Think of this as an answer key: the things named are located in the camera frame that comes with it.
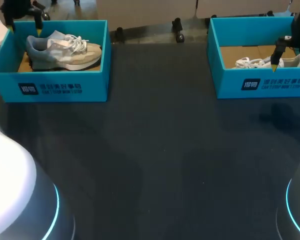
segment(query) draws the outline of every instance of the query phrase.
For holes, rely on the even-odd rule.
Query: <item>white robot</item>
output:
[[[276,227],[281,240],[300,240],[300,166],[277,209]]]
[[[0,240],[73,240],[75,219],[58,188],[0,132]]]

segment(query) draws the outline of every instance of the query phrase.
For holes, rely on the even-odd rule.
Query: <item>shoelace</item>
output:
[[[265,62],[260,58],[250,60],[248,57],[244,57],[235,62],[235,68],[237,68],[237,69],[254,69],[254,68],[260,68],[264,64],[265,64]]]
[[[64,49],[73,49],[72,53],[82,53],[87,50],[88,40],[83,40],[81,36],[76,37],[75,35],[67,34],[64,39],[71,44],[70,46],[65,46]]]

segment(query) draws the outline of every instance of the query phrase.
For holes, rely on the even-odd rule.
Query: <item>blue box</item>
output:
[[[106,20],[44,21],[40,35],[46,38],[57,30],[101,45],[99,71],[18,72],[26,51],[26,39],[29,35],[37,36],[37,31],[33,21],[17,21],[15,29],[14,34],[8,31],[0,47],[0,95],[6,103],[107,100],[111,42]],[[31,87],[31,92],[22,91],[24,87]]]
[[[278,37],[291,36],[292,21],[293,17],[211,19],[207,55],[218,99],[300,97],[300,67],[277,68],[275,72],[271,68],[225,68],[220,50],[274,45]]]

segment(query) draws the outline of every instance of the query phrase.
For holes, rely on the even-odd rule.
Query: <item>dark table surface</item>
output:
[[[203,44],[113,45],[104,103],[5,106],[78,239],[279,239],[300,98],[217,100]]]

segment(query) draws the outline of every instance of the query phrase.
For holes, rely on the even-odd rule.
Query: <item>white sneaker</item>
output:
[[[280,58],[278,68],[300,67],[300,54],[293,58]],[[255,68],[271,68],[270,57],[265,59],[253,59],[248,57],[241,58],[235,62],[234,69],[255,69]]]
[[[47,38],[28,36],[26,51],[33,70],[78,71],[95,64],[102,55],[100,45],[87,42],[80,36],[55,31]]]

